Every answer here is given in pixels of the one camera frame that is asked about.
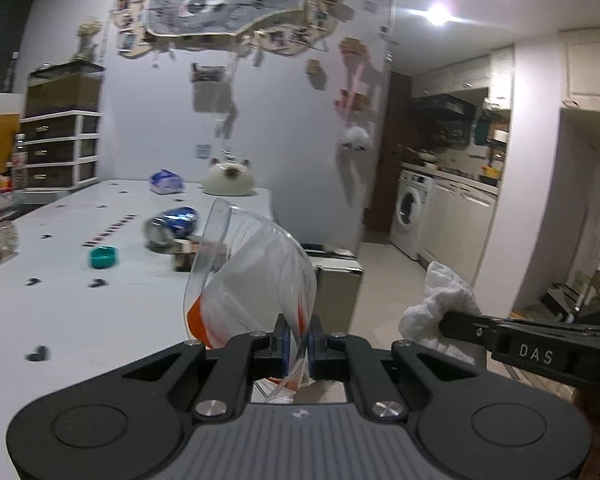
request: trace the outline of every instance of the teal container lid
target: teal container lid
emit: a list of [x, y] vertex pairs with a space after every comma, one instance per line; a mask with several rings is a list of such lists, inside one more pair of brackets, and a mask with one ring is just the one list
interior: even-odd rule
[[110, 246], [96, 247], [90, 251], [89, 260], [94, 269], [109, 269], [118, 262], [118, 251]]

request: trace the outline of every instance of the washing machine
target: washing machine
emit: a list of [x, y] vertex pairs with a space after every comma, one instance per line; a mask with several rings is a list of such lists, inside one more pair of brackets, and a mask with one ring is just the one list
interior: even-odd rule
[[422, 228], [433, 183], [433, 177], [413, 171], [405, 170], [400, 174], [390, 240], [412, 260], [417, 260], [420, 253]]

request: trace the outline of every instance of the glass tank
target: glass tank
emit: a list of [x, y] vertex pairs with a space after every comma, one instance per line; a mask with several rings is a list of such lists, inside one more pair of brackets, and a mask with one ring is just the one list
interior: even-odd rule
[[29, 74], [26, 117], [81, 110], [97, 112], [104, 67], [84, 60]]

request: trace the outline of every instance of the range hood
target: range hood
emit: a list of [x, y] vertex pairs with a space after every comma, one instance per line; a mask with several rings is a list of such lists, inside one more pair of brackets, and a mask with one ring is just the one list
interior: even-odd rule
[[411, 109], [439, 121], [473, 121], [475, 105], [448, 94], [411, 99]]

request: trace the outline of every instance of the kitchen counter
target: kitchen counter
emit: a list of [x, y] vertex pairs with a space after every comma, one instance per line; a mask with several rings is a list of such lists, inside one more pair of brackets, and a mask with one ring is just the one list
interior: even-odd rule
[[[198, 184], [187, 184], [184, 193], [156, 195], [147, 182], [113, 180], [15, 221], [19, 254], [0, 265], [0, 480], [18, 480], [4, 439], [19, 409], [187, 338], [183, 299], [189, 273], [174, 272], [169, 255], [144, 247], [142, 222], [191, 206], [200, 215], [196, 233], [202, 234], [215, 199]], [[228, 200], [272, 216], [267, 189]], [[106, 238], [118, 248], [119, 263], [91, 269], [90, 248], [82, 244], [130, 214], [138, 216]], [[27, 286], [29, 278], [41, 281]], [[94, 278], [108, 285], [89, 288]], [[26, 360], [39, 345], [48, 347], [50, 358]]]
[[481, 191], [485, 191], [494, 195], [497, 195], [499, 192], [498, 188], [495, 186], [490, 186], [489, 184], [485, 184], [483, 182], [480, 182], [479, 180], [474, 180], [472, 178], [466, 178], [464, 176], [454, 175], [453, 173], [447, 173], [446, 171], [428, 170], [424, 166], [417, 166], [416, 164], [408, 164], [406, 162], [402, 163], [402, 167], [405, 170], [416, 171], [417, 173], [436, 176], [439, 178], [446, 178], [447, 180], [451, 180], [459, 184], [465, 184], [466, 186], [475, 187], [475, 189], [479, 189]]

